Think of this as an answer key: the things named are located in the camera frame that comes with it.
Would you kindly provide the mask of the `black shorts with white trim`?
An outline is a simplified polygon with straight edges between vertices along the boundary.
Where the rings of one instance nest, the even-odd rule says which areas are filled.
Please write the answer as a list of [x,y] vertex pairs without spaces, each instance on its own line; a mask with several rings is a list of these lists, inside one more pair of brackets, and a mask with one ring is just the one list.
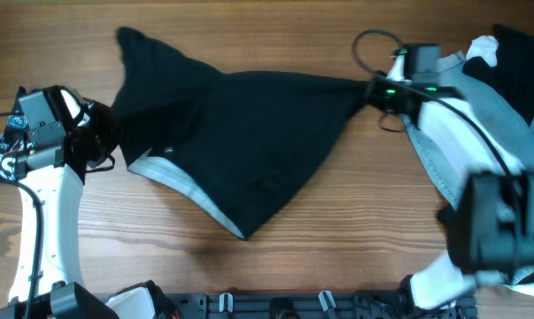
[[112,112],[130,172],[192,200],[249,238],[306,184],[363,106],[364,82],[223,73],[130,27]]

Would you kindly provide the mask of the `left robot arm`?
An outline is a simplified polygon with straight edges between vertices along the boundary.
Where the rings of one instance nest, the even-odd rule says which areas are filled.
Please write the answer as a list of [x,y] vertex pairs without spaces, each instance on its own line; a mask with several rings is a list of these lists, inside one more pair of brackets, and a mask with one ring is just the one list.
[[78,213],[89,173],[103,171],[117,145],[108,106],[64,86],[22,92],[11,123],[20,139],[2,154],[0,183],[19,189],[19,262],[0,318],[158,318],[151,283],[107,301],[84,286],[79,262]]

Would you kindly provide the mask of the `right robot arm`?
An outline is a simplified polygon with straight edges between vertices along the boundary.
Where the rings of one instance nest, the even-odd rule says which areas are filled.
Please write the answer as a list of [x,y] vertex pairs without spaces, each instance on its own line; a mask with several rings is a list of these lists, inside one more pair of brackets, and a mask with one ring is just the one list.
[[404,122],[447,200],[446,250],[406,282],[410,308],[431,312],[484,286],[534,296],[534,140],[493,89],[434,44],[394,51],[367,95]]

